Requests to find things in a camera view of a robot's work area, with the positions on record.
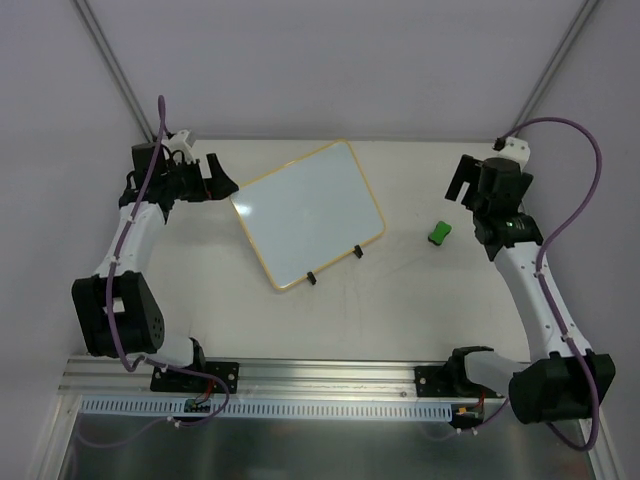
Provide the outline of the green whiteboard eraser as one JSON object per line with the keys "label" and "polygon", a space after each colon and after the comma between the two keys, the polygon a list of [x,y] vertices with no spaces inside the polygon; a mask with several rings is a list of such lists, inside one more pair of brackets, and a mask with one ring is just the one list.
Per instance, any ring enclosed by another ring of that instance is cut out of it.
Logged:
{"label": "green whiteboard eraser", "polygon": [[441,246],[451,231],[452,226],[450,224],[444,221],[438,221],[433,230],[429,233],[427,239],[431,244]]}

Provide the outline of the gold framed whiteboard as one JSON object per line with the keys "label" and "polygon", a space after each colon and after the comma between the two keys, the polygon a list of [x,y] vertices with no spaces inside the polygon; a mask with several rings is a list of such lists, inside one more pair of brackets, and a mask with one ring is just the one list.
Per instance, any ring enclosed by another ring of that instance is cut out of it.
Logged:
{"label": "gold framed whiteboard", "polygon": [[354,148],[337,140],[272,170],[230,197],[271,285],[285,291],[354,255],[386,231]]}

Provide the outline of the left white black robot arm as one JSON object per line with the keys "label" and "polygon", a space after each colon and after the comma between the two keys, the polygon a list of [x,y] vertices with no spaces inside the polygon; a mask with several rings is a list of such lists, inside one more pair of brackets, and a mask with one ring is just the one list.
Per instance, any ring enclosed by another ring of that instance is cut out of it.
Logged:
{"label": "left white black robot arm", "polygon": [[118,200],[119,224],[108,253],[91,276],[71,287],[87,351],[119,360],[128,372],[153,366],[155,392],[232,393],[233,368],[207,361],[195,338],[168,333],[144,272],[176,203],[225,200],[239,187],[214,153],[190,159],[186,147],[159,142],[135,145],[131,153],[133,168]]}

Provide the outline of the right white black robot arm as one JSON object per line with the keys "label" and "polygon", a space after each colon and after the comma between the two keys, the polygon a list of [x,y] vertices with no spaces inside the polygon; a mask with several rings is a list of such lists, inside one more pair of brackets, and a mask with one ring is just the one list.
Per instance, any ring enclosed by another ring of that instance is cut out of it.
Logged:
{"label": "right white black robot arm", "polygon": [[446,199],[472,213],[474,234],[505,281],[522,321],[530,363],[491,347],[461,347],[447,362],[447,384],[459,396],[486,387],[507,397],[523,424],[595,418],[615,373],[610,355],[582,335],[551,274],[544,239],[520,203],[533,181],[506,158],[461,157]]}

